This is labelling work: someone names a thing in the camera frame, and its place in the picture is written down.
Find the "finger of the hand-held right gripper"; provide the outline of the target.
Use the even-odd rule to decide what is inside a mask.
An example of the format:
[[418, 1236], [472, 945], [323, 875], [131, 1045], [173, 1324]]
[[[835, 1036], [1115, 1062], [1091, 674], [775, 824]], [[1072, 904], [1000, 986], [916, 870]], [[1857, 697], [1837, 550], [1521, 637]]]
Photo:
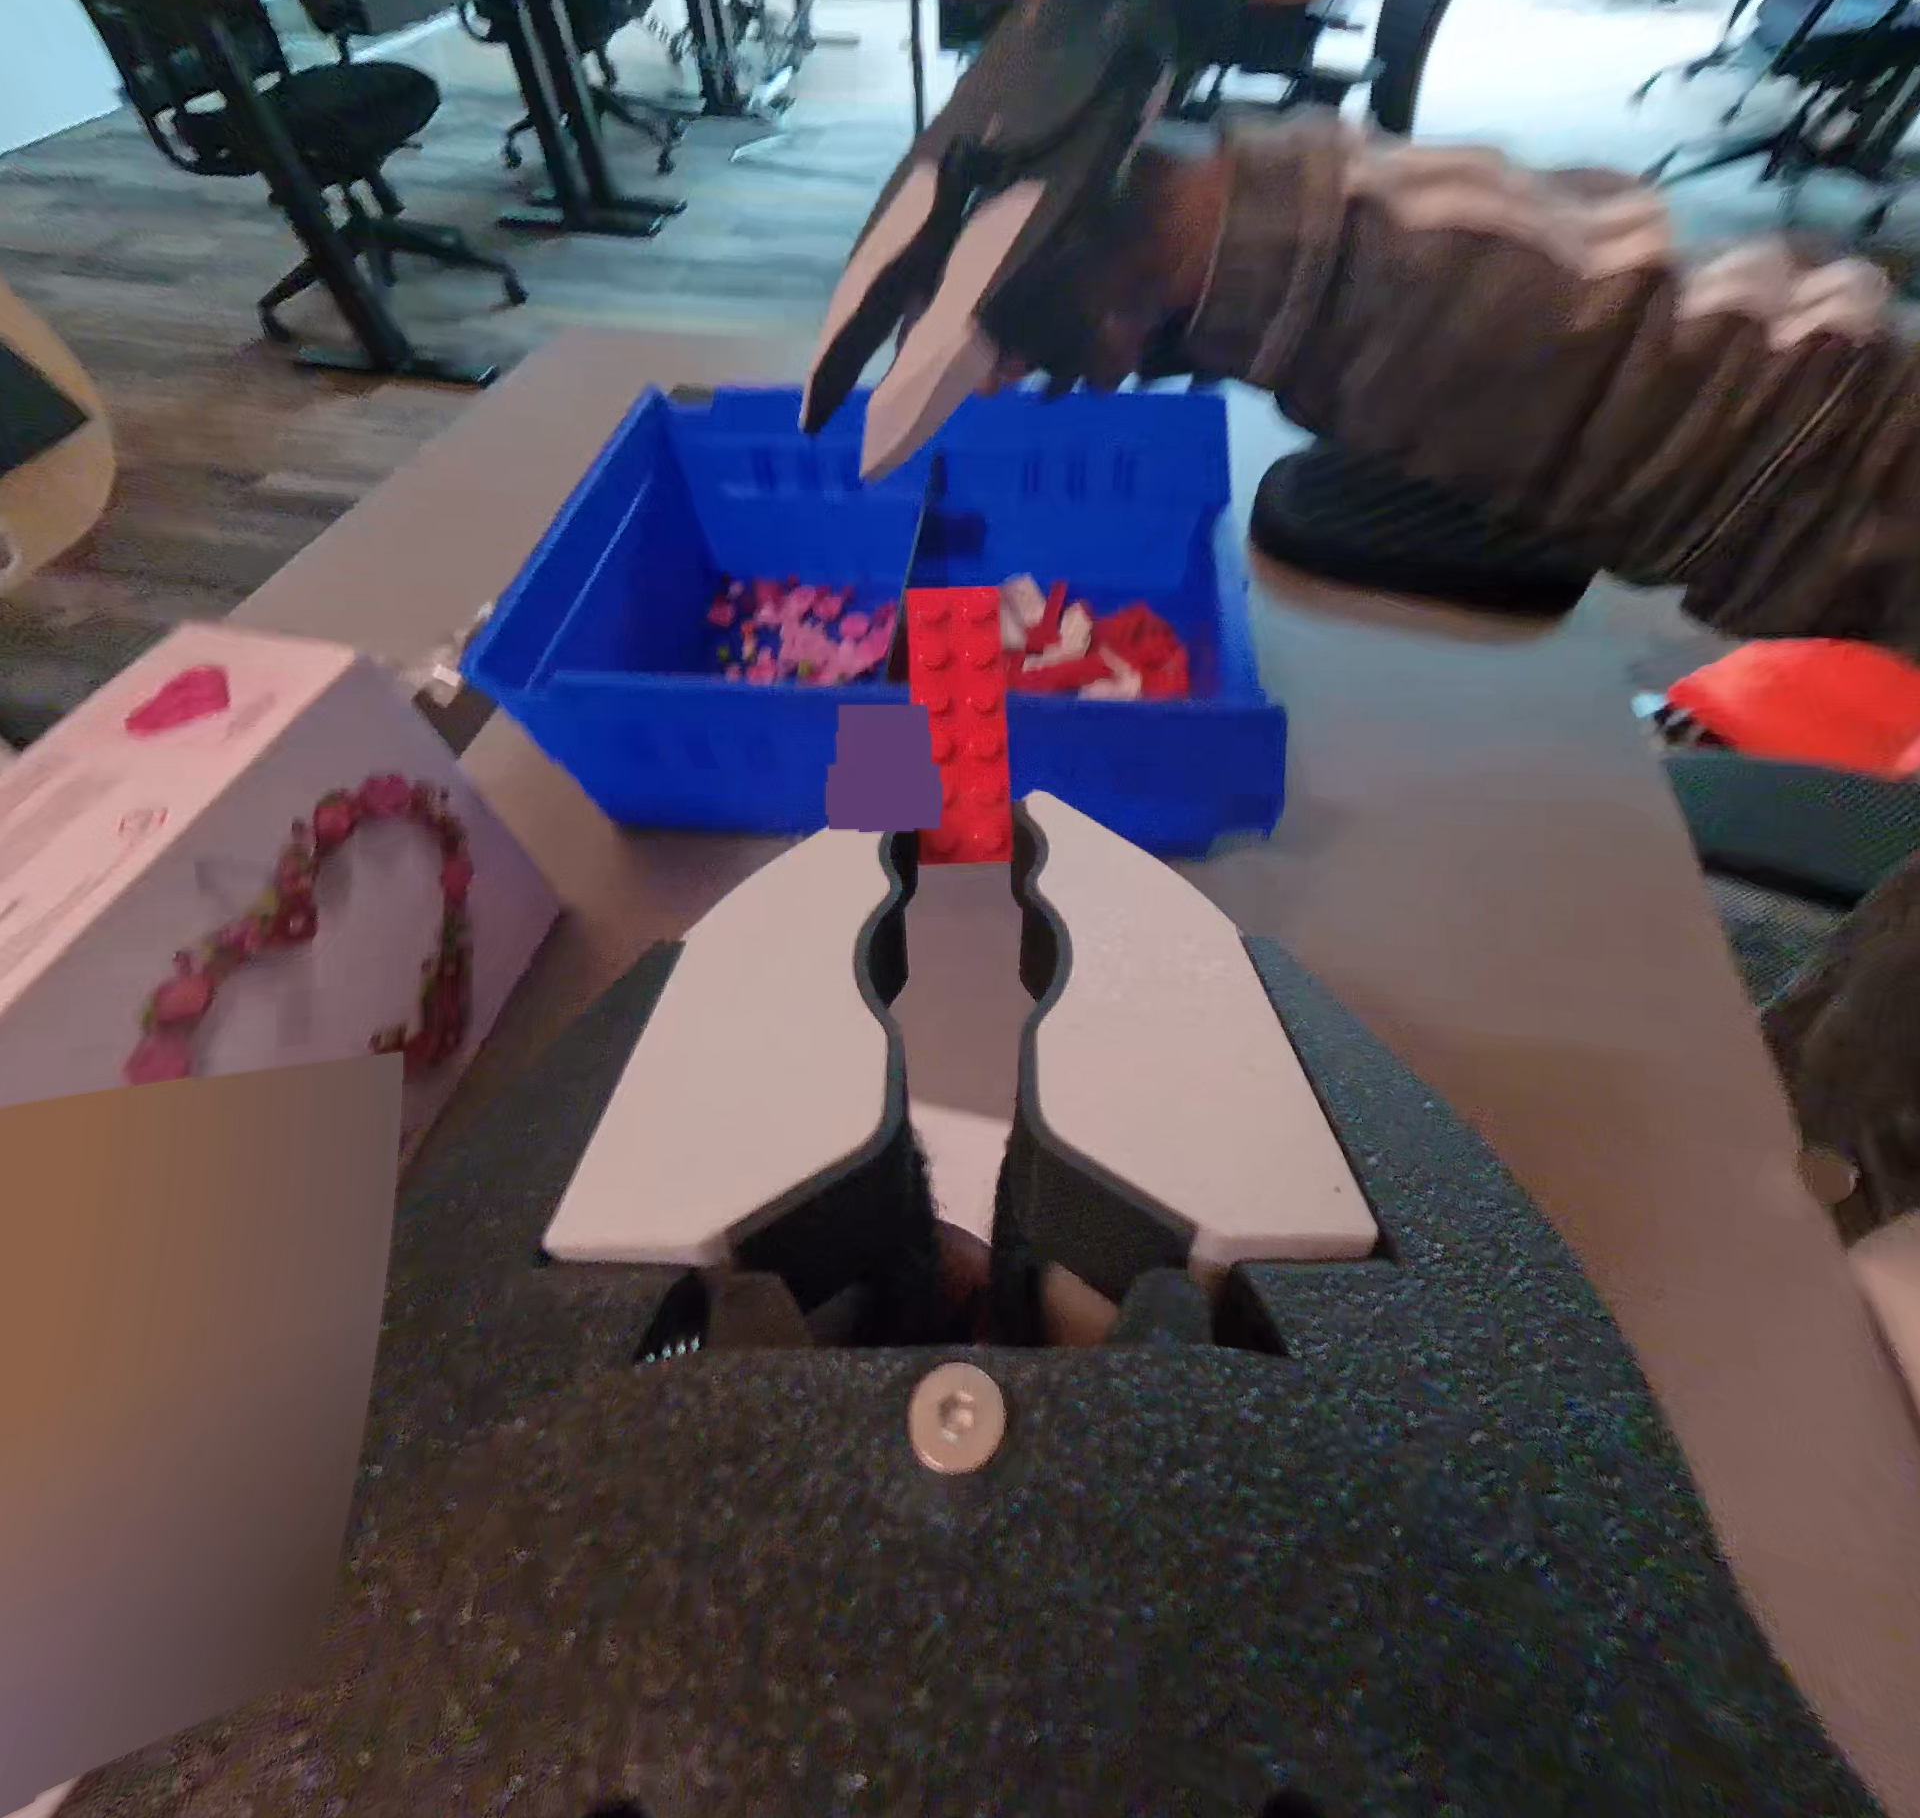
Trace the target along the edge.
[[1045, 192], [1043, 180], [1021, 180], [964, 222], [932, 295], [868, 397], [862, 479], [897, 471], [996, 374], [1000, 347], [982, 324], [981, 308], [1029, 231]]
[[948, 251], [985, 203], [985, 147], [913, 151], [886, 186], [829, 300], [798, 428], [823, 431], [877, 353], [922, 315]]

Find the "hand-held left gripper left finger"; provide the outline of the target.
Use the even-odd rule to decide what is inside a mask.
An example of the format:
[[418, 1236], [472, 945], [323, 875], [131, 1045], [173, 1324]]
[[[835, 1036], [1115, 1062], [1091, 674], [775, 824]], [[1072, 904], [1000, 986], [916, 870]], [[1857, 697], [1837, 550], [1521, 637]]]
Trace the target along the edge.
[[825, 828], [682, 938], [546, 1227], [556, 1263], [881, 1270], [921, 1234], [914, 829]]

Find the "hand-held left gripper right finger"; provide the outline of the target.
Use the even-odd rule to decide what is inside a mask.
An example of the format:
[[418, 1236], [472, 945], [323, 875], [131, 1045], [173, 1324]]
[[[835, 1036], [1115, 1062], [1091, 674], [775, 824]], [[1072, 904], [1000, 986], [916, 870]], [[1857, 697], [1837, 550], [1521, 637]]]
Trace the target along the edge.
[[1236, 922], [1049, 791], [1017, 809], [1008, 1206], [1062, 1267], [1361, 1261], [1374, 1210]]

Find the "blue divided plastic bin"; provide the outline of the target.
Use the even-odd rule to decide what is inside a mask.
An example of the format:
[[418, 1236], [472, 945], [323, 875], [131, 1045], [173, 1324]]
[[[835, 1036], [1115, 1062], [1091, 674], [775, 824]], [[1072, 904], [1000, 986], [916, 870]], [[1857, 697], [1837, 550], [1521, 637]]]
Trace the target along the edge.
[[1010, 693], [1017, 798], [1065, 798], [1160, 855], [1264, 838], [1285, 812], [1285, 706], [1250, 630], [1230, 407], [1216, 390], [1002, 390], [864, 481], [866, 393], [805, 434], [800, 386], [646, 390], [469, 643], [463, 670], [607, 818], [802, 835], [826, 826], [844, 685], [750, 682], [748, 611], [808, 587], [877, 617], [907, 592], [1033, 579], [1099, 621], [1156, 619], [1174, 693]]

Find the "pile of red white pieces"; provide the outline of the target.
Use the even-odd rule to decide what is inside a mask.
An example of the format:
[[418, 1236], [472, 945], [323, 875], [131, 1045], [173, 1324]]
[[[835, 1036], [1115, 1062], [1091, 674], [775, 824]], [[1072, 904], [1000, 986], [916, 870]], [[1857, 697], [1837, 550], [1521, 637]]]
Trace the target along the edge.
[[1186, 702], [1188, 645], [1170, 619], [1134, 599], [1096, 611], [1068, 581], [1013, 576], [998, 585], [1000, 666], [1008, 693], [1081, 702]]

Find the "long red lego plate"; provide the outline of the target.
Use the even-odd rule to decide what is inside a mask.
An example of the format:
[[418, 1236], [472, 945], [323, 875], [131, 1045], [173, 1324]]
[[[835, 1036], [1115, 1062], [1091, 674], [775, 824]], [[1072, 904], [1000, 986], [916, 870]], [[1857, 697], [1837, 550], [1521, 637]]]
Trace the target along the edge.
[[937, 824], [918, 832], [921, 862], [1005, 864], [1014, 799], [998, 590], [911, 587], [904, 617], [908, 693], [924, 708], [940, 787]]

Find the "person's right forearm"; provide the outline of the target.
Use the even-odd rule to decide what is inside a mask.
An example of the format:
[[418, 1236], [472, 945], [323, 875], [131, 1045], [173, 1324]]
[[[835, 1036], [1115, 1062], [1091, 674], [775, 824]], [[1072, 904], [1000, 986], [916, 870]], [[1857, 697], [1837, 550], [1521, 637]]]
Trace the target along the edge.
[[1917, 304], [1763, 233], [1691, 249], [1615, 173], [1249, 114], [1186, 347], [1524, 555], [1729, 637], [1917, 657]]

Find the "pile of pink lego pieces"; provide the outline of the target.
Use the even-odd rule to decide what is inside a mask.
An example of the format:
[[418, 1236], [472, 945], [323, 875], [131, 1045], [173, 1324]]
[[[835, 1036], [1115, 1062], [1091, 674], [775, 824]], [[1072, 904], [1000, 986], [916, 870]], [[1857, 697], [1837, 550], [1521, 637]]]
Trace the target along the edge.
[[705, 609], [711, 667], [732, 684], [841, 688], [886, 670], [900, 625], [895, 597], [853, 583], [728, 578]]

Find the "yellow white lego box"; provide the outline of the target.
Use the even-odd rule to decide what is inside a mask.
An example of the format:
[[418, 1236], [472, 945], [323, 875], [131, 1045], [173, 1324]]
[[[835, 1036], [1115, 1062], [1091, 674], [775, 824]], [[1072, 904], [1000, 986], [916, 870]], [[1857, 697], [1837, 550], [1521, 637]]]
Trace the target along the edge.
[[408, 1161], [563, 904], [398, 678], [184, 625], [3, 775], [3, 1102], [391, 1056]]

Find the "person's right hand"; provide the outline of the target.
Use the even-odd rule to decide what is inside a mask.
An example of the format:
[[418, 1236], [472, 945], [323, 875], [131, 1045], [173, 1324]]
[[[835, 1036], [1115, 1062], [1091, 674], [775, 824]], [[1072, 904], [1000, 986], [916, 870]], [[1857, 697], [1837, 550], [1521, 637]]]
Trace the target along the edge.
[[1127, 233], [1117, 258], [1111, 347], [1123, 378], [1147, 378], [1197, 313], [1230, 196], [1221, 143], [1151, 142], [1125, 188]]

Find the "black mesh office chair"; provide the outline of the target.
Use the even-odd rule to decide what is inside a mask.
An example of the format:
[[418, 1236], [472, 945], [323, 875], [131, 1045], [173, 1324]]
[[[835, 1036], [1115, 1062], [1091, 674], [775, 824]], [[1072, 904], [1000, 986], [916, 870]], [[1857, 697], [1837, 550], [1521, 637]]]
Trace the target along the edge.
[[1847, 911], [1917, 858], [1915, 779], [1724, 747], [1669, 747], [1663, 766], [1710, 875]]

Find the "person's dark jacket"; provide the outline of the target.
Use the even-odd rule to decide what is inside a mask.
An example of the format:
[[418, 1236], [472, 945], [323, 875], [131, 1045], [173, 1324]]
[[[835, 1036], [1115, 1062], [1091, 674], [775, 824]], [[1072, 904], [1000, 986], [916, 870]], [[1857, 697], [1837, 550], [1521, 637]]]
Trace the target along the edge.
[[1919, 1206], [1919, 864], [1883, 879], [1764, 1010], [1803, 1142], [1849, 1165], [1843, 1232]]

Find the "bent plywood black chair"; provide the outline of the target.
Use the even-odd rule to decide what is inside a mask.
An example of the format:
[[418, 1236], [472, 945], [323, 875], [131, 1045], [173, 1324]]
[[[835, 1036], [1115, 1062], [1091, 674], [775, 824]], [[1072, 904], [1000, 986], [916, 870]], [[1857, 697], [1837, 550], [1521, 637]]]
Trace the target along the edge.
[[76, 547], [116, 487], [102, 393], [81, 358], [3, 284], [3, 592]]

